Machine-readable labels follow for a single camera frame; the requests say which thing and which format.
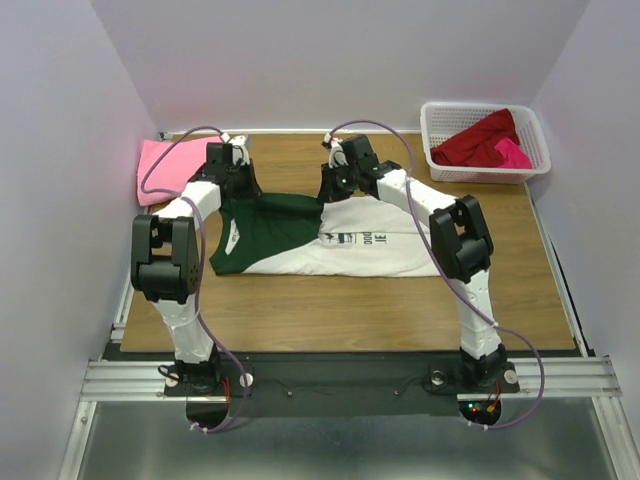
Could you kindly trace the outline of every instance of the dark red cloth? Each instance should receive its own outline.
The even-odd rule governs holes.
[[[513,117],[506,108],[492,113],[441,145],[433,147],[431,158],[438,165],[499,167],[505,159],[494,147],[504,138],[520,145]]]

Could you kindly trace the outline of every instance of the white wall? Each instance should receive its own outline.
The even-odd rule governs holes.
[[[587,0],[92,0],[160,129],[418,128],[433,99],[529,104]]]
[[[640,3],[592,0],[533,103],[553,168],[533,184],[587,339],[611,354],[640,441]]]
[[[0,478],[56,478],[128,261],[154,127],[86,0],[0,15]]]

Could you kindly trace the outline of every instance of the white plastic basket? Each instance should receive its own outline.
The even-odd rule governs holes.
[[[520,138],[520,148],[529,156],[533,168],[479,168],[436,165],[431,148],[440,145],[456,133],[466,130],[487,115],[508,108]],[[422,144],[431,169],[431,178],[441,182],[523,183],[528,178],[547,173],[551,168],[549,149],[542,128],[533,110],[517,105],[484,103],[428,102],[420,115]]]

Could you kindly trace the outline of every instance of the pink cloth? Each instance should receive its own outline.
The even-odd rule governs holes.
[[[531,160],[518,145],[510,138],[503,138],[493,147],[504,157],[504,163],[499,168],[533,168]]]
[[[182,192],[189,179],[204,164],[207,156],[207,143],[219,143],[219,137],[206,137],[181,142],[176,145],[162,162],[153,171],[146,188],[167,188]],[[140,185],[142,179],[160,155],[169,146],[166,142],[156,142],[145,140],[142,144],[142,153],[138,163],[138,202],[140,206],[146,207],[154,203],[164,202],[171,199],[165,193],[142,193]]]

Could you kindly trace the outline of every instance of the wooden table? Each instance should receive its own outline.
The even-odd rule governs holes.
[[[407,154],[393,136],[370,138],[381,161],[408,166]],[[527,335],[538,348],[574,348],[524,186],[435,183],[420,135],[408,138],[418,157],[416,178],[443,192],[480,200],[495,244],[490,291],[496,319]],[[250,151],[262,189],[315,196],[320,164],[327,157],[320,141],[320,135],[253,136]],[[206,229],[208,258],[219,242],[220,216],[212,215]],[[201,311],[233,350],[449,350],[460,342],[453,295],[439,277],[216,277],[207,262]],[[503,340],[507,348],[526,349],[516,338]],[[172,350],[160,315],[138,292],[121,349]]]

